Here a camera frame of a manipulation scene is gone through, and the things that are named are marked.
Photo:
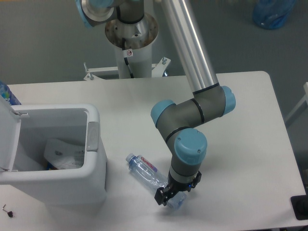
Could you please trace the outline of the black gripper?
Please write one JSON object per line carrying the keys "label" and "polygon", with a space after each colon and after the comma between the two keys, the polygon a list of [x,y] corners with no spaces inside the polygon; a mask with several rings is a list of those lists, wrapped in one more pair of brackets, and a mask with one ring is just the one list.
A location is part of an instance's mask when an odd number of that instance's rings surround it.
{"label": "black gripper", "polygon": [[168,185],[167,187],[160,187],[156,190],[154,199],[158,205],[166,206],[169,199],[175,197],[179,192],[190,192],[194,189],[197,184],[201,181],[202,173],[198,171],[196,176],[191,182],[181,183],[176,181],[171,174],[168,174]]}

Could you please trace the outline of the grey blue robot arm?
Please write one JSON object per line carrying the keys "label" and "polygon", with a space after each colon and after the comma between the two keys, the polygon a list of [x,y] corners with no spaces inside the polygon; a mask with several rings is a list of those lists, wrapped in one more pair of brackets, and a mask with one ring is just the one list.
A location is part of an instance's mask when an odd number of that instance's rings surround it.
{"label": "grey blue robot arm", "polygon": [[[190,2],[163,0],[161,5],[193,93],[193,98],[183,103],[163,100],[151,110],[155,127],[172,153],[168,183],[154,196],[159,205],[166,205],[177,193],[190,191],[201,180],[199,168],[207,140],[197,127],[231,112],[236,99],[230,88],[219,84]],[[105,24],[120,78],[152,75],[152,44],[158,35],[158,24],[145,12],[144,1],[78,0],[76,6],[86,27]]]}

